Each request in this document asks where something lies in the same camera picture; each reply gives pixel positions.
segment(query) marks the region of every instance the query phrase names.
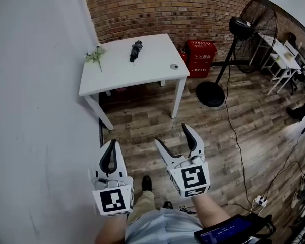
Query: red fire extinguisher box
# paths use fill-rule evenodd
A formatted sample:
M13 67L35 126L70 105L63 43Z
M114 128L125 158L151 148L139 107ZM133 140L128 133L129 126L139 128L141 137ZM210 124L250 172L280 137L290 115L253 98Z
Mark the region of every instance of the red fire extinguisher box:
M205 78L209 74L211 63L217 49L211 41L188 40L189 78Z
M182 49L178 51L179 55L181 56L183 62L185 63L185 65L188 64L188 54L183 51Z

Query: green leaves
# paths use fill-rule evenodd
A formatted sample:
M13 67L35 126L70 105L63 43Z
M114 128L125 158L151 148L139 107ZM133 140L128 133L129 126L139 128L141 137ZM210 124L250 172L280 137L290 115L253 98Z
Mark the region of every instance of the green leaves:
M90 54L86 56L86 62L92 60L93 62L98 62L100 57L106 52L103 47L97 46Z

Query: white table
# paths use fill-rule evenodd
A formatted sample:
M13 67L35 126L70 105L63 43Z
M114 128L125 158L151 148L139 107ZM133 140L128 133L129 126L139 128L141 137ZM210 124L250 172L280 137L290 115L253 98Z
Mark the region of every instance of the white table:
M259 45L258 45L258 47L257 47L257 49L256 49L256 52L257 52L257 50L259 49L259 47L261 47L262 40L264 40L264 41L268 44L269 48L271 48L271 46L272 46L272 44L273 44L273 39L274 39L274 38L271 37L271 36L268 36L268 35L260 34L260 33L259 33L259 35L260 35L261 39L260 39ZM280 78L278 78L277 83L276 83L276 84L272 87L272 89L268 92L268 95L274 90L274 88L280 83L280 81L281 81L283 78L287 78L287 80L285 81L285 83L278 89L278 91L277 91L277 93L278 93L278 92L287 84L287 82L291 79L291 77L293 77L294 74L295 74L298 70L301 69L300 66L299 66L299 64L297 63L297 61L296 61L295 59L292 58L291 60L288 60L288 59L285 57L285 53L288 52L288 50L287 50L287 49L282 45L282 43L279 42L277 39L276 39L275 42L274 42L273 50L274 50L275 53L280 57L280 59L282 59L282 61L286 64L287 68L286 68L286 70L284 71L284 73L280 76ZM278 75L279 71L280 71L280 69L277 71L277 73L274 75L274 77L273 77L273 79L272 79L271 81L277 79L276 76Z
M139 57L130 62L132 45L142 41L143 48ZM177 52L168 34L141 36L103 44L105 54L98 62L86 62L82 72L79 95L85 97L104 125L113 129L113 125L91 95L133 85L165 80L177 80L171 118L175 118L189 70Z
M263 34L259 34L259 35L269 46L272 46L273 37ZM287 52L287 49L277 39L274 43L273 50L276 52L276 54L278 54L278 56L283 60L283 62L287 65L289 69L300 70L300 66L297 63L297 61L295 61L295 59L291 59L291 60L286 59L285 53Z

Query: khaki pants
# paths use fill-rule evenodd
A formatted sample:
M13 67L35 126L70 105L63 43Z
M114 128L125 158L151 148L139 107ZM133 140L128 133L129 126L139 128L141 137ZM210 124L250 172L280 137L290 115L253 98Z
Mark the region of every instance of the khaki pants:
M151 191L144 191L133 207L133 212L128 216L128 224L135 221L141 215L156 210L154 194Z

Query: screen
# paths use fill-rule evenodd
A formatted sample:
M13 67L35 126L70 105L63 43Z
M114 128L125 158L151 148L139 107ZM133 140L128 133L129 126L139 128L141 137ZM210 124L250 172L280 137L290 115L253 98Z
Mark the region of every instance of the screen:
M222 227L201 234L201 238L207 244L221 243L226 239L246 230L247 228L251 227L251 225L252 223L250 221L237 218L228 222Z

